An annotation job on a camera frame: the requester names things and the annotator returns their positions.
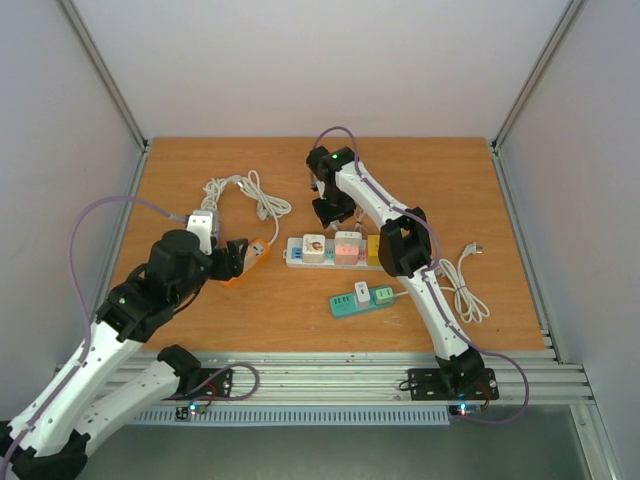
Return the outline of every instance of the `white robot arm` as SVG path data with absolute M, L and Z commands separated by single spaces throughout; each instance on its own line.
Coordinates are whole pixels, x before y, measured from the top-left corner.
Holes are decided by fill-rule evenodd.
M 416 304 L 433 340 L 440 377 L 454 398 L 484 370 L 484 362 L 460 338 L 462 329 L 438 286 L 424 212 L 392 197 L 349 148 L 329 152 L 316 147 L 307 166 L 318 179 L 320 198 L 312 204 L 325 228 L 349 218 L 359 205 L 380 229 L 380 264 L 398 277 Z
M 186 230 L 165 233 L 151 248 L 149 261 L 114 287 L 98 308 L 88 350 L 83 341 L 32 404 L 0 423 L 0 456 L 13 463 L 18 478 L 76 478 L 88 456 L 128 420 L 196 386 L 200 362 L 174 345 L 137 378 L 96 399 L 108 377 L 185 308 L 207 280 L 242 273 L 247 240 L 214 248 L 215 228 L 211 212 L 195 211 Z

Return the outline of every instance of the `wooden table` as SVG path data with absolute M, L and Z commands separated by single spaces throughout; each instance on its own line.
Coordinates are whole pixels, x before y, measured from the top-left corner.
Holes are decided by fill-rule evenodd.
M 384 272 L 291 269 L 282 251 L 287 238 L 323 233 L 311 208 L 305 159 L 309 138 L 159 138 L 154 140 L 138 196 L 174 213 L 199 208 L 211 177 L 260 173 L 264 190 L 288 200 L 293 211 L 269 260 L 231 289 L 209 282 L 198 300 L 161 328 L 150 350 L 179 343 L 191 351 L 433 351 L 421 317 L 408 296 L 392 308 L 334 320 L 328 299 L 365 280 L 370 286 L 399 283 Z M 346 145 L 330 138 L 328 148 Z M 500 188 L 483 139 L 362 138 L 362 159 L 399 200 L 420 206 L 438 232 L 442 253 L 454 263 L 477 241 L 484 253 L 465 260 L 468 285 L 491 309 L 482 324 L 465 325 L 490 350 L 544 349 Z M 219 203 L 224 239 L 269 240 L 273 221 L 261 222 L 256 202 L 229 186 Z M 345 225 L 352 226 L 353 220 Z M 153 242 L 176 228 L 144 207 L 133 209 L 115 271 L 122 281 L 146 261 Z

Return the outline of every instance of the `gray wall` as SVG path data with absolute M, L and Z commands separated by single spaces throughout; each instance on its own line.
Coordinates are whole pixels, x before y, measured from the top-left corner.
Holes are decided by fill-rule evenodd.
M 80 340 L 65 244 L 82 207 L 122 193 L 138 157 L 54 1 L 0 6 L 0 418 L 22 409 Z M 89 218 L 76 265 L 93 297 L 115 210 Z
M 583 362 L 626 478 L 638 478 L 640 3 L 590 0 L 505 162 L 569 360 Z
M 76 3 L 148 137 L 492 137 L 566 0 Z

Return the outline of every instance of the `pink power adapter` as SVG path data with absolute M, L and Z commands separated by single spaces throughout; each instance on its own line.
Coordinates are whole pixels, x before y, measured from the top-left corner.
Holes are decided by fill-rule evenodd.
M 360 255 L 360 247 L 357 245 L 336 245 L 333 262 L 336 265 L 356 265 Z

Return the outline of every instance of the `orange power adapter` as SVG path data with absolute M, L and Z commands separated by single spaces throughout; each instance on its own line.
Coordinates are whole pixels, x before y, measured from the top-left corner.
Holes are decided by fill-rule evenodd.
M 243 278 L 249 270 L 258 266 L 262 262 L 264 262 L 269 255 L 271 254 L 271 247 L 269 244 L 263 240 L 262 238 L 258 238 L 249 244 L 247 248 L 247 253 L 244 256 L 244 269 L 242 270 L 242 274 L 239 277 L 233 277 L 231 280 L 227 282 L 220 282 L 220 284 L 228 288 L 238 280 Z

